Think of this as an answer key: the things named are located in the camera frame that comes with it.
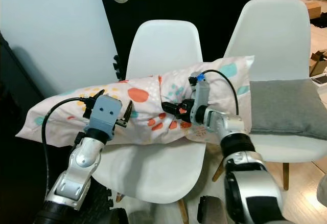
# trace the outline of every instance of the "gray pillow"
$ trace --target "gray pillow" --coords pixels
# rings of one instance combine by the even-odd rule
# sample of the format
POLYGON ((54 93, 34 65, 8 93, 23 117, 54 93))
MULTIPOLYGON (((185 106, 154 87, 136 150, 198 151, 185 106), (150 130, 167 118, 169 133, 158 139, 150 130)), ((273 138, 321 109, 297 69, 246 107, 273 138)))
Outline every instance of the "gray pillow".
POLYGON ((250 82, 251 133, 327 140, 327 110, 311 79, 250 82))

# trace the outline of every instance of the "pillowcase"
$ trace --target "pillowcase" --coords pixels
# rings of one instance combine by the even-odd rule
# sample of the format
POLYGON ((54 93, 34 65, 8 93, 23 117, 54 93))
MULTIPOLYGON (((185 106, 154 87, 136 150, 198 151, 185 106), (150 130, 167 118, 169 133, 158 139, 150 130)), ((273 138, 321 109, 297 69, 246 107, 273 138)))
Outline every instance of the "pillowcase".
MULTIPOLYGON (((253 56, 223 58, 214 62, 198 63, 160 76, 91 86, 56 95, 29 110, 25 125, 16 136, 41 142, 41 125, 51 107, 64 99, 93 96, 99 90, 105 89, 105 94, 122 102, 119 118, 124 115, 129 101, 133 102, 133 112, 127 128, 116 126, 115 137, 108 144, 169 143, 184 136, 194 141, 219 143, 215 135, 207 132, 203 126, 194 126, 166 114, 161 103, 165 101, 180 103, 183 99, 190 98, 192 90, 188 77, 191 73, 208 69, 220 70, 230 79, 238 93, 240 115, 245 121, 246 129, 250 131, 251 97, 248 67, 252 62, 253 56)), ((221 111, 235 113, 235 101, 228 83, 217 73, 207 73, 205 76, 211 89, 209 104, 221 111)), ((69 102, 57 108, 46 126, 48 144, 58 147, 73 145, 78 131, 82 131, 88 123, 88 119, 82 117, 84 111, 85 105, 80 101, 69 102)))
POLYGON ((327 140, 327 110, 311 79, 250 82, 251 133, 327 140))

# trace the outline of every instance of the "wooden floor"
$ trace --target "wooden floor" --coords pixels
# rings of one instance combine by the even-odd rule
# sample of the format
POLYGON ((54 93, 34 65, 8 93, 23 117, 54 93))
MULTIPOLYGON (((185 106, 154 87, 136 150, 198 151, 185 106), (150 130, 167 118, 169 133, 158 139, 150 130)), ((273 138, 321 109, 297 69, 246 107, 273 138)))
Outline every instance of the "wooden floor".
MULTIPOLYGON (((207 146, 200 178, 195 187, 184 198, 189 212, 190 224, 198 223, 196 218, 201 196, 211 195, 224 199, 223 176, 215 183, 211 181, 221 157, 221 152, 217 146, 207 146)), ((282 164, 267 163, 267 166, 282 188, 282 164)), ((283 214, 285 218, 298 224, 327 223, 327 208, 320 204, 316 198, 317 186, 323 176, 324 173, 311 162, 290 164, 290 189, 287 192, 283 191, 285 204, 283 214)), ((177 203, 157 205, 124 197, 120 203, 115 204, 116 207, 126 209, 131 224, 183 223, 177 203)))

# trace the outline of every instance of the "black door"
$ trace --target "black door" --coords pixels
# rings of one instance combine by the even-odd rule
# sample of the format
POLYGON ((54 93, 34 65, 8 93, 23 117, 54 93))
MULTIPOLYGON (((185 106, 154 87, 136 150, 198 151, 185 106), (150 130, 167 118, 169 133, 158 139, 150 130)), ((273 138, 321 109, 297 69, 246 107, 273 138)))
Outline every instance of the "black door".
POLYGON ((198 29, 203 61, 223 56, 243 6, 249 0, 102 0, 125 79, 129 51, 138 27, 151 19, 192 22, 198 29))

